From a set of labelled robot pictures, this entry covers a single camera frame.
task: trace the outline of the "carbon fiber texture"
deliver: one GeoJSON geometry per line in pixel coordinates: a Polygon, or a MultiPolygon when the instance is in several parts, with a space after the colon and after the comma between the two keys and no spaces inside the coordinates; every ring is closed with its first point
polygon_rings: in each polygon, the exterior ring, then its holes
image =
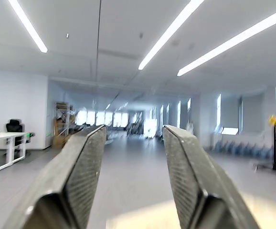
{"type": "Polygon", "coordinates": [[[167,163],[180,227],[187,229],[197,206],[199,188],[178,139],[168,131],[165,139],[168,139],[165,141],[167,163]]]}
{"type": "Polygon", "coordinates": [[[100,175],[106,129],[91,135],[65,186],[66,199],[80,229],[86,229],[100,175]]]}
{"type": "Polygon", "coordinates": [[[195,223],[200,223],[198,220],[206,219],[211,214],[205,211],[208,200],[214,198],[222,202],[226,210],[223,215],[217,216],[209,228],[258,229],[237,188],[225,171],[203,150],[198,139],[173,126],[166,126],[163,133],[181,228],[196,228],[195,223]]]}

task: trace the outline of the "ceiling light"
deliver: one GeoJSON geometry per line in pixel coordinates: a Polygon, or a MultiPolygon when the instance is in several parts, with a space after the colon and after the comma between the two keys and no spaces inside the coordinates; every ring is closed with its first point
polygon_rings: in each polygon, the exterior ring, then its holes
{"type": "Polygon", "coordinates": [[[179,27],[190,17],[190,15],[204,2],[205,0],[191,0],[188,5],[180,12],[177,18],[172,22],[168,29],[164,32],[161,38],[156,42],[151,51],[143,59],[138,69],[142,70],[149,61],[158,53],[162,46],[170,39],[170,37],[179,29],[179,27]]]}
{"type": "Polygon", "coordinates": [[[199,59],[193,61],[192,63],[188,64],[184,68],[180,69],[178,72],[178,76],[184,75],[185,73],[191,71],[192,69],[202,65],[203,63],[211,60],[212,58],[220,55],[222,52],[236,46],[237,44],[247,40],[248,38],[262,32],[263,30],[273,26],[276,24],[276,13],[268,18],[264,19],[263,21],[257,23],[256,25],[252,26],[251,28],[245,30],[244,32],[236,35],[235,37],[231,38],[230,40],[226,41],[225,43],[221,44],[220,46],[216,47],[215,49],[211,50],[209,53],[205,54],[204,56],[200,57],[199,59]]]}
{"type": "Polygon", "coordinates": [[[21,22],[23,23],[24,27],[26,28],[26,30],[28,31],[28,33],[30,34],[30,36],[32,37],[32,39],[34,40],[38,48],[40,49],[40,51],[46,53],[48,51],[47,47],[45,46],[40,36],[36,32],[35,28],[29,21],[27,15],[24,13],[20,4],[17,2],[17,0],[8,0],[8,1],[13,7],[14,11],[16,12],[21,22]]]}

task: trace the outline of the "tiled floor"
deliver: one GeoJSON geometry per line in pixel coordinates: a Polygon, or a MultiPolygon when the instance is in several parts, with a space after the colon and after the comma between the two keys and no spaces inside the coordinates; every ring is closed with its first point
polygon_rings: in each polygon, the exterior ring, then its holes
{"type": "MultiPolygon", "coordinates": [[[[0,171],[0,228],[39,170],[57,153],[52,149],[34,151],[26,160],[0,171]]],[[[242,191],[276,201],[275,174],[255,173],[248,159],[211,155],[242,191]]],[[[107,219],[172,199],[163,144],[115,139],[105,147],[88,228],[104,229],[107,219]]]]}

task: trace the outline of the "metal shelving unit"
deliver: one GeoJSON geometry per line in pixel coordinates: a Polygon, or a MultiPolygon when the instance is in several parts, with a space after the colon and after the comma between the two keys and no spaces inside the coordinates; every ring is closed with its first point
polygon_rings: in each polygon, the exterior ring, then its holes
{"type": "Polygon", "coordinates": [[[57,122],[58,135],[67,136],[69,134],[70,126],[70,112],[73,111],[73,106],[69,103],[56,102],[55,103],[55,115],[56,119],[59,119],[57,122]]]}

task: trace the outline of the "black stand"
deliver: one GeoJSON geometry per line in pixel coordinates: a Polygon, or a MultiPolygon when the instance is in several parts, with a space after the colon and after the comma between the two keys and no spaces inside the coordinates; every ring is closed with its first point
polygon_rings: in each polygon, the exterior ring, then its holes
{"type": "Polygon", "coordinates": [[[271,169],[273,171],[276,171],[276,123],[274,125],[274,155],[273,155],[273,161],[272,162],[265,162],[261,164],[256,164],[255,171],[258,169],[266,168],[271,169]]]}
{"type": "Polygon", "coordinates": [[[276,171],[276,124],[274,125],[274,155],[272,162],[265,162],[255,165],[255,171],[260,168],[267,168],[276,171]]]}

